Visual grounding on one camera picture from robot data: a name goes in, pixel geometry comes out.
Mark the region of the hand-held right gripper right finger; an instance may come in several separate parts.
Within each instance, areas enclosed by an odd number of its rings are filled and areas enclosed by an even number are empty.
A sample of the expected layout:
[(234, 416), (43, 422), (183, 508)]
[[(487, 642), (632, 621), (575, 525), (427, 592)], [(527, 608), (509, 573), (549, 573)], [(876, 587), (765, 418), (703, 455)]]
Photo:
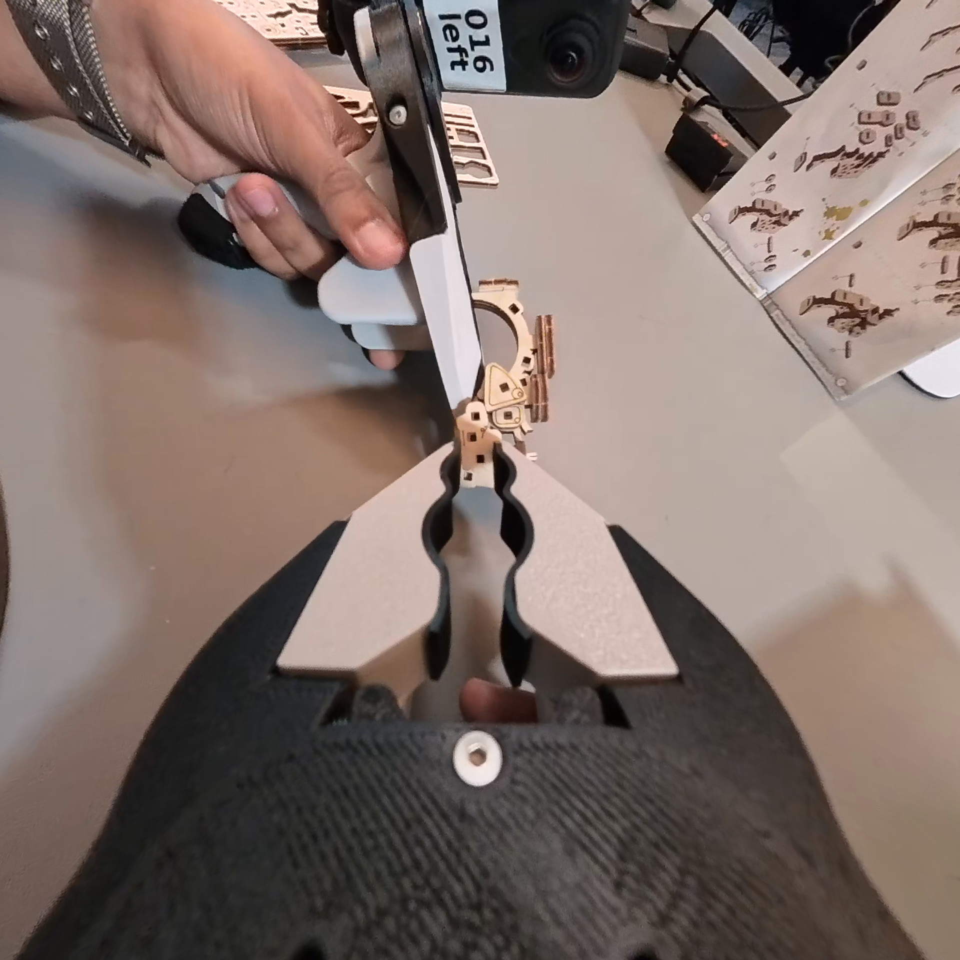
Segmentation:
[(512, 448), (495, 454), (504, 582), (500, 657), (535, 689), (672, 680), (669, 652), (604, 517)]

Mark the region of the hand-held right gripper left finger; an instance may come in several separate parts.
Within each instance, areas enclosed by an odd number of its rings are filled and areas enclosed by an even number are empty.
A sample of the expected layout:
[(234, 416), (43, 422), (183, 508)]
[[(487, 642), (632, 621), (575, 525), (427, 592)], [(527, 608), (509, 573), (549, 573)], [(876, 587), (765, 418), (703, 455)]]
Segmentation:
[(318, 577), (277, 669), (352, 685), (421, 685), (449, 662), (460, 460), (446, 444), (357, 510)]

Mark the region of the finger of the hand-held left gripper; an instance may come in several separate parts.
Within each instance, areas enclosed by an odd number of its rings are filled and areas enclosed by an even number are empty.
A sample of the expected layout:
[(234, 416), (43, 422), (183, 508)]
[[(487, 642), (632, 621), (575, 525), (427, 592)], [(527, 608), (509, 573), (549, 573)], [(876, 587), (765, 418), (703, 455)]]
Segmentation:
[(483, 360), (457, 222), (416, 241), (410, 260), (443, 390), (458, 414), (474, 399)]

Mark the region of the wooden puzzle model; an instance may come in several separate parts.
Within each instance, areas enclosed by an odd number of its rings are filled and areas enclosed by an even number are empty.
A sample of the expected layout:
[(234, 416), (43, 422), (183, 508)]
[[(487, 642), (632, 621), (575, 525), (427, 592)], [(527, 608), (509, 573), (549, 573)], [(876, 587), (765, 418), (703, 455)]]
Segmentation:
[(548, 383), (556, 372), (555, 322), (538, 315), (533, 324), (524, 316), (520, 283), (495, 278), (479, 282), (473, 306), (502, 320), (516, 343), (510, 365), (485, 365), (475, 401), (482, 402), (492, 428), (511, 438), (517, 450), (531, 460), (527, 449), (534, 425), (549, 420)]

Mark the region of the small light wooden puzzle piece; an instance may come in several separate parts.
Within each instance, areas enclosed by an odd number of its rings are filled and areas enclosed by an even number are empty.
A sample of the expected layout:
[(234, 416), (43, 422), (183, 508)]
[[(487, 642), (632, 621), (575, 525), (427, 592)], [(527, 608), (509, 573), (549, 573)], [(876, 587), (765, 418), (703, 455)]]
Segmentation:
[(490, 413), (480, 399), (463, 405), (456, 416), (459, 441), (460, 484), (462, 488), (496, 486), (496, 457), (502, 434), (492, 425)]

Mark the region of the grey desk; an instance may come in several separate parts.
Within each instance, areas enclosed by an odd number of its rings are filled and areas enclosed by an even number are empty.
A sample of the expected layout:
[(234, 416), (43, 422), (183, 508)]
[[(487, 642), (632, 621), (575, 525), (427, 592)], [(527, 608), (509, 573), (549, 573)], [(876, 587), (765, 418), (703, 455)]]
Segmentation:
[[(877, 881), (958, 896), (958, 406), (829, 399), (690, 223), (670, 93), (475, 100), (475, 279), (558, 319), (541, 461), (760, 660)], [(196, 257), (185, 185), (2, 118), (2, 911), (30, 926), (199, 644), (427, 452), (431, 362), (377, 374), (288, 287)]]

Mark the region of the person's right hand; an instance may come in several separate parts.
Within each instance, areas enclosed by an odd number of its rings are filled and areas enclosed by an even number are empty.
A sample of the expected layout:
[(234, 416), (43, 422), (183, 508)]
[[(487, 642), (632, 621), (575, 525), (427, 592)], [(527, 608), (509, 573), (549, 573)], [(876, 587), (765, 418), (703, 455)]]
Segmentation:
[(459, 693), (462, 719), (471, 724), (535, 724), (538, 706), (534, 693), (470, 678)]

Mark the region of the person's left hand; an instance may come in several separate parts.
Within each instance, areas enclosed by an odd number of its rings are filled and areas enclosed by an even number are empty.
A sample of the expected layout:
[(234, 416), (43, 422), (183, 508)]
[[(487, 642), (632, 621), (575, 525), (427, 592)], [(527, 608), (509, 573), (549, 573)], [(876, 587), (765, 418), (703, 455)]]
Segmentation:
[(127, 129), (191, 183), (241, 174), (226, 216), (260, 267), (319, 280), (341, 247), (402, 262), (402, 230), (348, 161), (366, 131), (253, 28), (207, 1), (95, 1), (90, 18)]

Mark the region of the wooden part sheet with cutouts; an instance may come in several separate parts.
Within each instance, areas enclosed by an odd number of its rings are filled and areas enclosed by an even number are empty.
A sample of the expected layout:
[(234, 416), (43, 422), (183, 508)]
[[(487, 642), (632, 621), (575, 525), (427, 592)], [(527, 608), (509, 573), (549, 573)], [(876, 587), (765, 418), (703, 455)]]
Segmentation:
[[(378, 126), (373, 96), (366, 88), (326, 85), (330, 95), (369, 135)], [(459, 186), (496, 188), (499, 176), (474, 110), (460, 102), (441, 101), (443, 124)]]

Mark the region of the stacked wooden part sheets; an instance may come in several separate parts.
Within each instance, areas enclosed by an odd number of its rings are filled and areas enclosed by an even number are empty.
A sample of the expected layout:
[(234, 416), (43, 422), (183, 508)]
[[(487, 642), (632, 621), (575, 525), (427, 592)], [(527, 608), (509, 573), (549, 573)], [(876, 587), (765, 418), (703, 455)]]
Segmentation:
[(243, 18), (271, 43), (296, 49), (325, 49), (317, 1), (251, 1)]

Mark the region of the black power adapter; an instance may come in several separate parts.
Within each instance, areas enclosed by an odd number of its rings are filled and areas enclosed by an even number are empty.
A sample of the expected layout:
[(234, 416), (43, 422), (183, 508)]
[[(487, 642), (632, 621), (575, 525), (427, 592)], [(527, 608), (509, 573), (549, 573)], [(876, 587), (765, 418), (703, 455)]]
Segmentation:
[(619, 70), (646, 81), (656, 82), (666, 72), (670, 48), (666, 27), (631, 13), (625, 32)]

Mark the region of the small black display device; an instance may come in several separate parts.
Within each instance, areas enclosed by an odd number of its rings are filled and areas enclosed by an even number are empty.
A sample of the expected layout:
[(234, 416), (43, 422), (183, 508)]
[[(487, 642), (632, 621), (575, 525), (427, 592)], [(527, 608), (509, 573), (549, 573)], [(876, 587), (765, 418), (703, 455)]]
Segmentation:
[(666, 160), (703, 194), (726, 186), (756, 152), (737, 131), (694, 111), (678, 115), (664, 148)]

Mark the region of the silver metal wristband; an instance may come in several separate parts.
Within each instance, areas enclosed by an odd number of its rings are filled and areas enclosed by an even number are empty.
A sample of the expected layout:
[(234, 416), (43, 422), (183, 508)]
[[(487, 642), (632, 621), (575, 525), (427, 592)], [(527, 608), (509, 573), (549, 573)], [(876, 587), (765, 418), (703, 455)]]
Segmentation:
[(89, 1), (7, 1), (33, 60), (80, 126), (145, 165), (152, 152), (128, 129), (107, 84)]

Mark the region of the white stand base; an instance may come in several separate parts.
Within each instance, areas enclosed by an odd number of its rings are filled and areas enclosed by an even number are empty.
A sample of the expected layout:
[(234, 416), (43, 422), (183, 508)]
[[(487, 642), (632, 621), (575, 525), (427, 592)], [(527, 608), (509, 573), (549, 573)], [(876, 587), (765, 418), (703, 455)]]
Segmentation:
[(939, 400), (959, 397), (959, 340), (905, 366), (900, 374), (917, 390)]

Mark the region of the illustrated instruction booklet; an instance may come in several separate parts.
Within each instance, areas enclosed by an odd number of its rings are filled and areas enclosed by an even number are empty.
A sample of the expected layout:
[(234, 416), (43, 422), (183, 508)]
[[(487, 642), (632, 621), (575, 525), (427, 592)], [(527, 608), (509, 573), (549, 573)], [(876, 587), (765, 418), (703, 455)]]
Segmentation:
[(835, 400), (958, 339), (958, 47), (898, 3), (692, 219)]

